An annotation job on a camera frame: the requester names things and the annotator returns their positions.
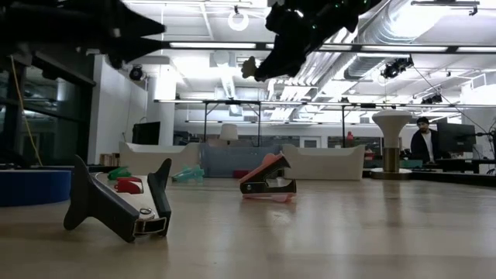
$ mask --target white couch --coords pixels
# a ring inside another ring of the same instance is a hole
[[[165,159],[172,159],[169,176],[182,171],[183,166],[200,164],[200,143],[187,146],[152,146],[119,143],[121,166],[128,167],[133,175],[148,175],[158,170]]]
[[[291,169],[284,170],[284,176],[289,179],[362,179],[363,145],[352,148],[297,148],[284,144],[282,153],[291,166]]]

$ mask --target desk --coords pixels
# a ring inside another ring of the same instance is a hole
[[[233,179],[167,186],[166,239],[129,244],[68,202],[0,208],[2,278],[494,278],[494,189],[424,181],[298,181],[291,203]]]
[[[440,169],[446,171],[473,171],[479,174],[479,166],[481,164],[496,164],[496,160],[466,160],[466,159],[439,159],[435,164],[426,164],[424,168]]]

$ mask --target computer monitor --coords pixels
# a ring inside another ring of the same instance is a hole
[[[437,123],[441,152],[473,152],[475,127],[473,125]]]
[[[135,124],[133,127],[133,143],[158,145],[160,122]]]

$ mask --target door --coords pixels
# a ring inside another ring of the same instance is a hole
[[[320,148],[320,136],[300,136],[300,147]]]

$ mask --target spotlight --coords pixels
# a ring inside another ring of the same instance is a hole
[[[443,97],[441,96],[441,94],[436,94],[432,97],[422,99],[421,104],[431,105],[431,104],[439,104],[442,102],[443,102]]]
[[[384,78],[396,78],[413,65],[412,57],[395,59],[393,62],[386,64],[386,68],[381,72],[381,76]]]
[[[439,94],[436,94],[432,97],[432,102],[433,103],[442,103],[443,97],[441,97],[441,95],[439,95]]]
[[[423,105],[431,105],[432,104],[432,98],[422,99],[421,104],[423,104]]]
[[[133,69],[129,72],[129,78],[133,81],[142,81],[146,78],[146,74],[143,72],[142,65],[134,65]]]

